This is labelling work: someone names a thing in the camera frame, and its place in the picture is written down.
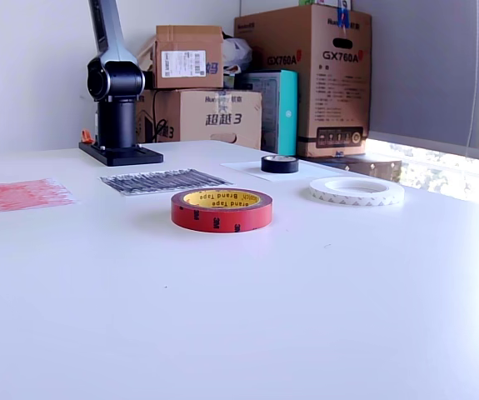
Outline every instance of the red tape roll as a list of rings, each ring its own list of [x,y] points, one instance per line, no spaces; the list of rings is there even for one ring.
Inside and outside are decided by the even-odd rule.
[[[189,190],[171,199],[172,221],[193,231],[237,233],[272,221],[272,199],[243,189]]]

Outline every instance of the robotic arm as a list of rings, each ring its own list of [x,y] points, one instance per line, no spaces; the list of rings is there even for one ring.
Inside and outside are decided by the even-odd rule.
[[[89,0],[98,55],[87,65],[87,89],[98,102],[95,144],[79,147],[100,162],[162,163],[163,155],[136,145],[136,104],[145,88],[137,59],[124,47],[115,0]]]

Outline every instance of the double-sided tape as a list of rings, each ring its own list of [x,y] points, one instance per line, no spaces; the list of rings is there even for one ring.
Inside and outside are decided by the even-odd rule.
[[[171,218],[178,226],[193,231],[252,231],[271,223],[272,199],[244,189],[190,190],[172,197]]]
[[[404,188],[394,182],[366,177],[329,177],[310,183],[313,197],[349,206],[389,206],[404,201]]]
[[[262,171],[265,173],[296,173],[298,159],[290,156],[262,157]]]

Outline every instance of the black tape roll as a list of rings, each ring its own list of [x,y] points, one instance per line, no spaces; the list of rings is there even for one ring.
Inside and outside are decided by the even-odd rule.
[[[262,171],[266,173],[296,173],[298,172],[298,159],[289,156],[262,157]]]

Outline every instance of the barcode sticker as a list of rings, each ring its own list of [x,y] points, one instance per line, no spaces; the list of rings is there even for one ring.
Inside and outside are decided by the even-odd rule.
[[[206,52],[162,52],[162,78],[206,76]]]

